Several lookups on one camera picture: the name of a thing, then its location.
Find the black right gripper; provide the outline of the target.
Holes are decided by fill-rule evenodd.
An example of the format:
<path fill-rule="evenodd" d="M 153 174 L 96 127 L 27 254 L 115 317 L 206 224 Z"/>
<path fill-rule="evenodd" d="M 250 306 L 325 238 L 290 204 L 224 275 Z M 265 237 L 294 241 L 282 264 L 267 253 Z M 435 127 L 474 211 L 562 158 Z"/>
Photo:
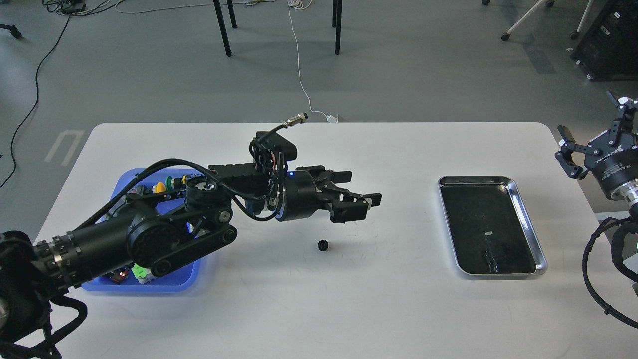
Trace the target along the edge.
<path fill-rule="evenodd" d="M 608 130 L 608 147 L 597 149 L 589 145 L 579 145 L 570 130 L 559 125 L 557 129 L 561 136 L 560 150 L 555 153 L 555 157 L 569 178 L 582 180 L 589 170 L 576 165 L 572 154 L 578 152 L 589 156 L 589 169 L 605 197 L 609 200 L 622 200 L 621 188 L 637 180 L 637 146 L 619 145 L 622 134 L 634 135 L 632 131 L 637 100 L 627 96 L 617 98 L 611 90 L 606 91 L 606 95 L 616 108 L 615 118 Z"/>

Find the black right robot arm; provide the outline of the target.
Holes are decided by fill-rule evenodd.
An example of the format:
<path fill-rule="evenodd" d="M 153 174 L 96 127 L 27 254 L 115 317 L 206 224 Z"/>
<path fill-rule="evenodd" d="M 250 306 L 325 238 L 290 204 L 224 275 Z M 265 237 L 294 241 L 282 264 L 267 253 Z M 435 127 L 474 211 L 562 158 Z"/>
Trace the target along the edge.
<path fill-rule="evenodd" d="M 617 97 L 610 90 L 606 95 L 616 109 L 609 129 L 592 138 L 587 145 L 579 145 L 566 126 L 558 126 L 561 141 L 555 158 L 567 177 L 582 180 L 588 173 L 592 173 L 606 198 L 622 200 L 629 207 L 626 218 L 608 217 L 591 234 L 582 257 L 582 273 L 588 293 L 602 307 L 604 313 L 636 329 L 637 322 L 608 304 L 595 291 L 588 276 L 588 259 L 596 239 L 616 226 L 618 229 L 613 234 L 610 247 L 613 266 L 631 281 L 636 282 L 638 279 L 636 271 L 627 268 L 623 260 L 625 236 L 636 234 L 638 229 L 638 138 L 633 132 L 637 100 L 627 96 Z"/>

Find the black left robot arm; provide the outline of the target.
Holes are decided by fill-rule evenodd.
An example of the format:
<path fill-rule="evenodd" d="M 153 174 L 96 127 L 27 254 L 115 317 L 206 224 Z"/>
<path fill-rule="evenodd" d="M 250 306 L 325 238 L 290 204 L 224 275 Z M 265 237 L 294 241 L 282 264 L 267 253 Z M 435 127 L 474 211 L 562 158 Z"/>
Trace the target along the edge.
<path fill-rule="evenodd" d="M 1 234 L 1 356 L 59 359 L 56 345 L 87 318 L 70 288 L 137 264 L 162 277 L 237 238 L 232 204 L 258 222 L 308 218 L 326 210 L 333 223 L 364 220 L 380 193 L 340 187 L 350 171 L 325 166 L 289 170 L 296 146 L 281 129 L 305 122 L 298 114 L 257 132 L 251 162 L 203 167 L 182 159 L 148 166 L 75 230 L 33 244 L 24 232 Z"/>

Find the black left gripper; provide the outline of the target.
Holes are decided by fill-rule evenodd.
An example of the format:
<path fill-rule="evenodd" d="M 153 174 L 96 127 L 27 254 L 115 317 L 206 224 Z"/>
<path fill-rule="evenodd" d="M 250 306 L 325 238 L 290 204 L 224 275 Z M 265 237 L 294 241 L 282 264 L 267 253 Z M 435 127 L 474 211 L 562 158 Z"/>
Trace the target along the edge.
<path fill-rule="evenodd" d="M 326 166 L 302 166 L 295 170 L 287 172 L 284 178 L 283 204 L 276 214 L 279 222 L 308 218 L 319 209 L 328 210 L 333 223 L 354 222 L 364 220 L 372 207 L 380 206 L 381 193 L 347 195 L 331 204 L 332 198 L 317 188 L 328 182 L 350 182 L 351 171 L 335 171 Z"/>

